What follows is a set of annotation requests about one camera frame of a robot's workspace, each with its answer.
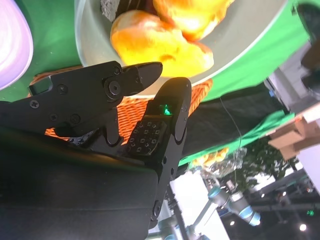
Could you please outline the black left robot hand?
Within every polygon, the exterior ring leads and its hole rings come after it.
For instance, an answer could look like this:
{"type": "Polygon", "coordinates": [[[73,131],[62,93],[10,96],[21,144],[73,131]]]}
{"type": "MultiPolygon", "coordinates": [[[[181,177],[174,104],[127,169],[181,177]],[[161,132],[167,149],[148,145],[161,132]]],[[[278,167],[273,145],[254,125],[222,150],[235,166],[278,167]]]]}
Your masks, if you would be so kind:
{"type": "Polygon", "coordinates": [[[301,80],[305,88],[317,98],[320,97],[320,7],[311,3],[296,6],[300,21],[309,35],[310,48],[301,59],[301,65],[307,70],[301,80]]]}

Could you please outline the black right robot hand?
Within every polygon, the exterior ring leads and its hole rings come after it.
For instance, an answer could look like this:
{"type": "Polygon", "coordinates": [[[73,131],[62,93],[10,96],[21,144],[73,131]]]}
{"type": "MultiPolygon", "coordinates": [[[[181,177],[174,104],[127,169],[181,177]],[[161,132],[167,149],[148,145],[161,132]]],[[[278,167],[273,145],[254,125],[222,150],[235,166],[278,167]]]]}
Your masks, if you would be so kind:
{"type": "Polygon", "coordinates": [[[192,86],[167,80],[121,145],[117,107],[158,80],[160,62],[116,61],[50,75],[0,104],[3,240],[143,240],[187,136],[192,86]]]}

